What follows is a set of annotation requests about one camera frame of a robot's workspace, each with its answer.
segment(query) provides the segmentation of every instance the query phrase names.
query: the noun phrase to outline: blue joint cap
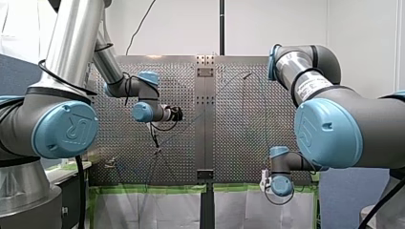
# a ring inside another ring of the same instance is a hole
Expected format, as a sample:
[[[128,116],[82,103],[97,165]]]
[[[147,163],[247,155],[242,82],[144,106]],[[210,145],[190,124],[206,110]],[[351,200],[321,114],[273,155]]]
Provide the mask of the blue joint cap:
[[[48,159],[79,156],[92,145],[98,130],[98,119],[86,103],[61,103],[36,123],[32,132],[32,147],[39,156]]]
[[[138,78],[148,83],[159,85],[159,75],[155,72],[140,72]]]
[[[289,148],[287,146],[274,146],[270,149],[270,158],[274,158],[289,152]]]
[[[278,197],[286,197],[292,193],[292,183],[288,177],[276,175],[271,178],[271,191]]]
[[[114,96],[110,93],[110,90],[108,90],[108,85],[107,85],[107,83],[104,83],[103,89],[104,89],[104,93],[105,93],[107,96],[109,96],[109,97],[114,97]]]
[[[325,98],[314,98],[299,106],[294,133],[303,156],[319,166],[352,167],[363,152],[363,137],[354,118]]]
[[[271,81],[276,80],[276,75],[274,74],[275,68],[276,68],[275,57],[276,57],[276,54],[277,54],[277,51],[279,48],[280,48],[280,46],[274,46],[270,51],[270,55],[268,56],[267,76],[268,76],[268,80],[271,80]]]
[[[145,102],[138,102],[132,109],[132,116],[137,122],[151,122],[153,120],[152,107]]]

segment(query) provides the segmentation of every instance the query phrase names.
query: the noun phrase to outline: black cylinder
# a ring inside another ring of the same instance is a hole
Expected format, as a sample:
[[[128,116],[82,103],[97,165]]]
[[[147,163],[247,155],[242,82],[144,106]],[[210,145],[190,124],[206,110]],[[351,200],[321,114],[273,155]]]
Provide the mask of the black cylinder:
[[[220,0],[220,55],[225,55],[225,0]]]

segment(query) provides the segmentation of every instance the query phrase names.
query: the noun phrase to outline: metal pegboard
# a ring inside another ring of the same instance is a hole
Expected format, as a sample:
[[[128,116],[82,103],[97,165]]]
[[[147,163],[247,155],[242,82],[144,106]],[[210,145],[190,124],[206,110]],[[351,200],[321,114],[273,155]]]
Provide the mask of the metal pegboard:
[[[289,93],[266,73],[266,57],[216,58],[214,182],[257,183],[267,145],[298,150]],[[294,172],[293,179],[310,183],[308,172]]]
[[[156,162],[156,148],[146,125],[136,122],[131,116],[137,100],[130,98],[125,106],[125,98],[104,95],[104,81],[96,70],[92,71],[96,76],[98,96],[95,108],[99,118],[96,150],[89,156],[95,165],[91,170],[93,185],[144,183],[152,171],[153,184],[196,182],[195,127],[189,118],[195,116],[193,60],[193,56],[126,56],[118,59],[119,66],[129,74],[140,71],[158,73],[160,103],[180,106],[183,111],[184,121],[179,122],[173,131],[159,134],[162,151]],[[172,124],[165,123],[161,127],[166,129]],[[108,166],[109,160],[113,158],[116,164]]]
[[[206,80],[198,77],[201,63],[197,62],[201,60],[197,56],[121,56],[117,60],[130,74],[157,72],[160,102],[180,106],[184,112],[184,121],[172,132],[159,135],[164,143],[152,183],[196,183],[197,169],[202,164],[207,166],[206,161],[213,161],[207,169],[214,169],[215,182],[259,182],[268,156],[267,145],[287,145],[297,150],[292,131],[294,107],[285,89],[266,80],[265,57],[215,56],[214,74],[204,76],[213,81],[208,86]],[[156,149],[146,126],[131,117],[137,100],[130,98],[124,106],[124,98],[105,96],[102,78],[95,70],[92,75],[99,94],[95,107],[100,128],[96,149],[89,156],[94,162],[91,181],[94,185],[144,183],[155,166]],[[209,100],[213,109],[201,106],[202,95],[205,105]],[[207,121],[213,122],[212,137],[201,135]],[[211,139],[210,144],[213,141],[213,147],[207,147],[207,139]],[[113,158],[117,164],[106,168]],[[294,173],[293,178],[310,182],[305,172]]]

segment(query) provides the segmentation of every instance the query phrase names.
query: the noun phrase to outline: white cloth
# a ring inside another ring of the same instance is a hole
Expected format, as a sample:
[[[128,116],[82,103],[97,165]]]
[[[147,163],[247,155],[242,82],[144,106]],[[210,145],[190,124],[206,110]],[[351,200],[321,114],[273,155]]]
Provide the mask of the white cloth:
[[[274,201],[285,201],[268,194]],[[261,191],[215,193],[216,229],[312,229],[314,194],[295,193],[284,206],[268,202]]]
[[[96,199],[95,229],[200,229],[201,194],[108,194]]]

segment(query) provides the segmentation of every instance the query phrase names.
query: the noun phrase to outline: white curtain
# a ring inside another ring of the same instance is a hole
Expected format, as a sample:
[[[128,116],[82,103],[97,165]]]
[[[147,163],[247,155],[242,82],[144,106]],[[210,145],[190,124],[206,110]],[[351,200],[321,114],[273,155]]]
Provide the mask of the white curtain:
[[[47,0],[0,0],[0,54],[36,64],[47,54],[55,20]]]

